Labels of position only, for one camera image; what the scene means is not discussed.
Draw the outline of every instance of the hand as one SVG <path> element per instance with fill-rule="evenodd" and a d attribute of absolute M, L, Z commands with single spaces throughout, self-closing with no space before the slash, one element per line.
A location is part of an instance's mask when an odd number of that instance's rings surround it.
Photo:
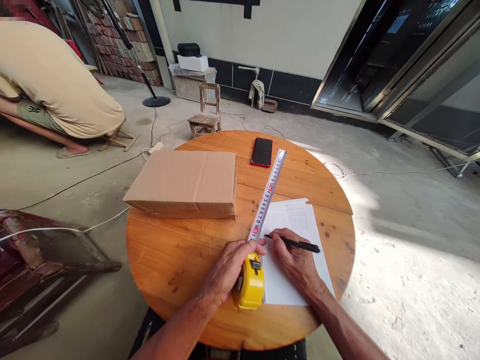
<path fill-rule="evenodd" d="M 280 237 L 309 244 L 310 241 L 286 227 L 273 230 L 270 236 L 286 274 L 307 299 L 311 299 L 316 291 L 323 292 L 327 288 L 317 272 L 312 252 L 299 247 L 287 246 Z"/>
<path fill-rule="evenodd" d="M 267 251 L 262 247 L 267 241 L 260 239 L 258 243 L 254 240 L 230 241 L 225 244 L 213 269 L 208 274 L 200 293 L 218 303 L 226 302 L 232 293 L 232 288 L 237 283 L 242 264 L 248 254 L 256 252 L 259 255 L 266 255 Z"/>

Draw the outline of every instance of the paper sheet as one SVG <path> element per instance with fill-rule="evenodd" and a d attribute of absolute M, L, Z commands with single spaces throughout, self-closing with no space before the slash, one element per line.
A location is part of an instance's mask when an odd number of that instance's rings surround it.
<path fill-rule="evenodd" d="M 325 261 L 324 250 L 320 241 L 314 208 L 310 204 L 305 204 L 306 201 L 308 200 L 296 199 L 272 202 L 268 208 L 265 221 L 263 222 L 260 236 L 268 234 L 277 228 L 289 228 L 301 237 L 308 239 L 312 244 L 318 245 L 320 253 L 313 253 L 316 269 L 328 289 L 335 295 L 329 269 Z M 264 303 L 275 305 L 308 305 L 287 277 L 275 251 L 273 242 L 270 239 L 267 239 L 266 250 L 267 255 L 262 256 L 265 278 Z"/>

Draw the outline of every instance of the small wooden chair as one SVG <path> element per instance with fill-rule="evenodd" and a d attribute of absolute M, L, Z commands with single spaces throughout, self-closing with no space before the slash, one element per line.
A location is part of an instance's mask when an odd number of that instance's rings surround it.
<path fill-rule="evenodd" d="M 205 89 L 215 90 L 216 102 L 205 101 Z M 215 113 L 205 112 L 205 105 L 215 107 Z M 192 116 L 188 119 L 190 123 L 191 136 L 195 139 L 202 136 L 203 133 L 215 133 L 222 131 L 220 121 L 220 86 L 217 84 L 210 84 L 206 82 L 200 83 L 200 111 L 201 113 Z"/>
<path fill-rule="evenodd" d="M 139 134 L 137 135 L 130 135 L 122 130 L 122 125 L 120 125 L 116 130 L 110 131 L 108 134 L 104 135 L 103 138 L 106 140 L 105 143 L 98 149 L 98 151 L 105 151 L 109 148 L 111 144 L 118 145 L 123 149 L 124 152 L 130 150 L 130 148 L 135 144 L 137 139 L 139 138 Z M 128 143 L 123 143 L 117 139 L 117 137 L 131 139 Z"/>

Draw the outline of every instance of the yellow tape measure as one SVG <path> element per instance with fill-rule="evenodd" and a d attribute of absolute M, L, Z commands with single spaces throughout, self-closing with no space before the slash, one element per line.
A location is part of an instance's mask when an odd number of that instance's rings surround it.
<path fill-rule="evenodd" d="M 248 240 L 258 241 L 260 237 L 260 230 L 262 230 L 265 216 L 267 216 L 267 210 L 274 195 L 275 186 L 277 185 L 278 176 L 280 175 L 286 154 L 287 152 L 285 150 L 278 149 L 275 162 L 271 167 L 270 177 L 263 191 L 261 202 L 258 205 Z M 264 287 L 265 282 L 262 263 L 258 255 L 252 252 L 248 254 L 241 266 L 240 276 L 232 292 L 233 302 L 240 309 L 258 309 L 264 298 Z"/>

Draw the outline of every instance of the black tripod base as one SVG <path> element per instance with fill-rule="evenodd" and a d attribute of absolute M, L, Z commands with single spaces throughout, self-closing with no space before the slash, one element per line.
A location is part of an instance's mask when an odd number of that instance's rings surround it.
<path fill-rule="evenodd" d="M 159 108 L 170 104 L 170 98 L 168 96 L 149 97 L 143 100 L 142 104 L 149 108 Z"/>

